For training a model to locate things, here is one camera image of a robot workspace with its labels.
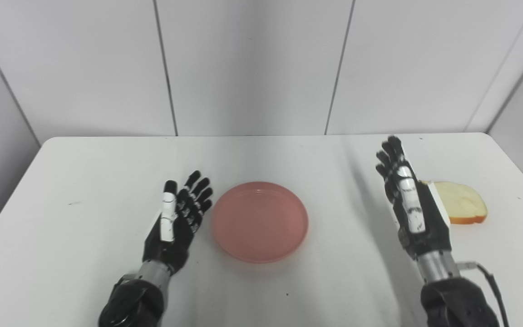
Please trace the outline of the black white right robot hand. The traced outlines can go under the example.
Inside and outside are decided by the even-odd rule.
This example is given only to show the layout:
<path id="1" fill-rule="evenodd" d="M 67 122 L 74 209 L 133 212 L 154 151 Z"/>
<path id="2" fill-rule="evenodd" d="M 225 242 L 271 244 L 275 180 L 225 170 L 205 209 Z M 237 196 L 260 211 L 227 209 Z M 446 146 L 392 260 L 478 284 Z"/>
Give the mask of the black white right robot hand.
<path id="1" fill-rule="evenodd" d="M 437 188 L 417 178 L 398 137 L 389 136 L 381 147 L 375 168 L 394 210 L 401 246 L 412 259 L 452 250 L 449 217 Z"/>

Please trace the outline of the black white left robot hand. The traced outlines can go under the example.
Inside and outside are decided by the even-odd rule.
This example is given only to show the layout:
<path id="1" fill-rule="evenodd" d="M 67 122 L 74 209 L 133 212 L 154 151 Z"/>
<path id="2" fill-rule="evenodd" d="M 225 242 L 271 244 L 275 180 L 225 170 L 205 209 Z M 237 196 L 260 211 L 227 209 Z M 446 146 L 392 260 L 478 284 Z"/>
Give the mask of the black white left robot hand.
<path id="1" fill-rule="evenodd" d="M 158 261 L 174 275 L 184 267 L 195 233 L 212 207 L 209 178 L 199 170 L 189 175 L 181 188 L 166 181 L 160 213 L 145 242 L 143 262 Z"/>

